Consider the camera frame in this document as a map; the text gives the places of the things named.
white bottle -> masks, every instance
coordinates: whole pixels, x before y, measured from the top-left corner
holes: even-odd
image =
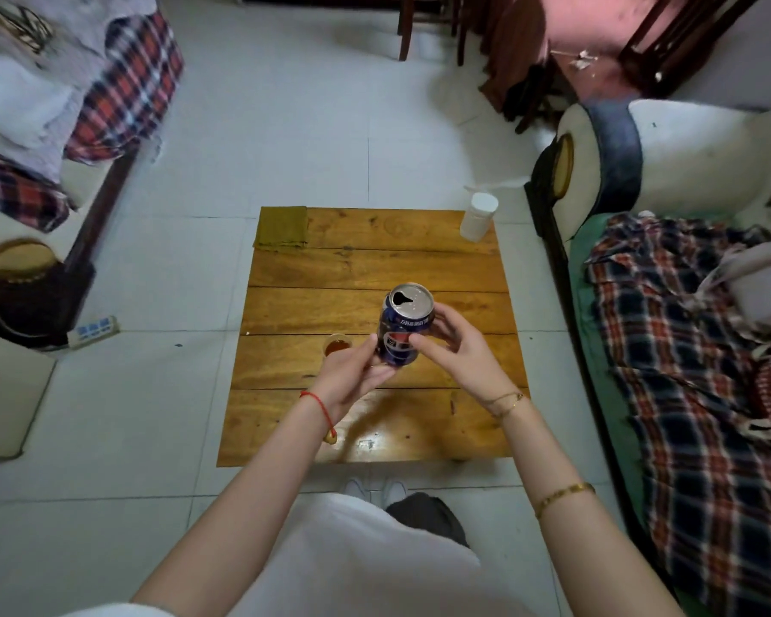
[[[478,243],[491,227],[491,219],[494,217],[500,201],[494,195],[487,192],[475,192],[471,197],[471,204],[465,210],[463,222],[460,224],[460,236],[473,243]]]

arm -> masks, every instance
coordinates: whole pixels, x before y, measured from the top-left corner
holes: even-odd
[[[394,375],[373,356],[377,336],[332,353],[311,391],[332,423]],[[222,617],[257,579],[326,435],[317,401],[301,398],[131,599],[176,617]]]
[[[536,508],[559,489],[583,482],[531,401],[523,398],[514,405],[514,395],[507,395],[519,390],[496,362],[483,334],[452,308],[438,303],[435,310],[432,335],[445,340],[447,348],[421,335],[412,335],[410,341],[500,416],[532,506]],[[540,528],[576,617],[683,615],[592,492],[555,500],[545,509]]]

person's right hand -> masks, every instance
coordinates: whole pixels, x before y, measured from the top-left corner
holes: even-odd
[[[442,303],[434,303],[434,312],[430,333],[448,345],[441,346],[424,335],[412,333],[411,346],[451,374],[463,390],[489,411],[492,411],[492,401],[519,391],[474,325]]]

forearm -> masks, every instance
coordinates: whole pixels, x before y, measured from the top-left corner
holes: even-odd
[[[266,565],[326,435],[326,418],[301,399],[132,601],[176,617],[226,615]]]
[[[559,489],[583,482],[527,398],[502,425],[532,506]],[[555,500],[544,511],[540,525],[576,617],[682,615],[659,577],[592,492]]]

red string bracelet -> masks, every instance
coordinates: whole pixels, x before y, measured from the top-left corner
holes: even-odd
[[[326,406],[323,404],[323,401],[320,400],[320,397],[317,394],[309,392],[308,390],[300,392],[300,398],[303,398],[304,396],[311,396],[317,401],[317,404],[319,404],[320,408],[323,410],[323,415],[326,416],[326,421],[329,423],[329,432],[323,438],[323,441],[330,444],[337,443],[337,431],[335,431],[334,425],[331,424],[331,416],[329,415],[328,409],[326,409]]]

